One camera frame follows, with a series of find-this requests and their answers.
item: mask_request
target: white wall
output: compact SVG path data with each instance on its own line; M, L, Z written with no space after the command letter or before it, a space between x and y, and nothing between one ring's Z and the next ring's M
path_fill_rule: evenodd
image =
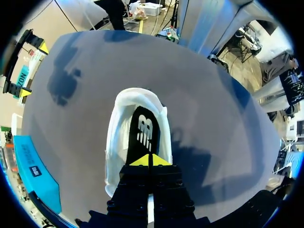
M175 4L175 0L166 0L165 1L165 4L166 4L166 6L169 6L170 5L170 2L171 2L171 7L174 7L174 4Z
M92 28L87 17L94 26L108 16L106 11L97 6L93 0L57 0L57 2L78 31Z
M256 20L250 24L255 29L256 37L260 40L262 46L261 52L256 55L259 62L268 62L286 50L293 53L292 44L288 41L285 32L280 27L277 27L274 32L269 35Z
M52 0L43 2L35 10L33 10L33 12L25 20L24 24L25 26L19 33L17 39L21 37L25 29L34 29L34 34L45 40L49 50L60 36L66 33L75 32L57 4ZM34 49L30 45L25 45L24 47L27 50ZM28 57L28 54L22 49L12 74L12 82L17 81L22 66L27 64L24 57ZM3 86L4 80L5 78L0 79L0 86ZM17 106L18 100L14 99L12 95L3 94L2 89L3 88L0 88L0 126L10 127L11 115L13 113L23 115L23 108Z
M300 101L300 110L294 114L294 118L296 121L304 120L304 100Z

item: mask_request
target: window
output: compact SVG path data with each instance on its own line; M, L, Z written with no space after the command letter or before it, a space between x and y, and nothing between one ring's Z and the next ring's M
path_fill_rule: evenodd
M256 20L256 21L266 30L266 32L269 35L271 35L277 27L276 24L266 21L266 20Z

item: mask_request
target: gray surface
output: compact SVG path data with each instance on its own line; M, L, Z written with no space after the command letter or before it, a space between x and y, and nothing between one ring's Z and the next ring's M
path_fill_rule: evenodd
M274 17L259 3L259 1L252 1L240 8L232 22L226 28L223 36L217 42L212 54L217 54L240 27L253 20L265 20L277 23Z
M182 3L181 7L183 12L186 5ZM230 0L189 0L180 31L180 44L209 56L232 23L239 7Z
M62 36L42 62L22 128L59 183L68 218L88 220L91 209L106 213L107 128L116 95L128 87L150 88L168 107L173 162L198 218L219 219L266 186L279 139L230 75L152 36L74 33Z

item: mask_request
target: clutter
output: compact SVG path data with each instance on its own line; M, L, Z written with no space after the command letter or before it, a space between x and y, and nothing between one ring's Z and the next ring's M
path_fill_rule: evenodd
M147 17L141 1L131 3L129 11L134 19L141 20Z
M156 35L157 37L165 38L167 40L170 40L171 42L176 42L179 40L179 37L177 35L176 28L169 27L161 31Z
M146 15L149 16L157 16L161 12L162 5L161 4L155 4L151 2L143 3L141 7L144 9Z
M236 32L236 36L242 37L242 45L244 45L250 50L258 51L262 48L261 45L258 43L258 38L253 38L252 35L246 32L243 28L238 29L238 31Z

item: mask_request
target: white plastic bag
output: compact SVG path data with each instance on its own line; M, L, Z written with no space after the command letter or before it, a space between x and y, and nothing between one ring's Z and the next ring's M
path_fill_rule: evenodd
M145 19L147 17L140 0L131 3L129 11L134 19Z
M155 116L160 130L158 156L172 164L171 134L164 107L153 92L143 88L121 91L115 100L110 118L105 150L105 191L112 197L120 181L119 172L126 163L129 133L134 111L138 106L148 109ZM153 195L148 197L148 223L154 221Z

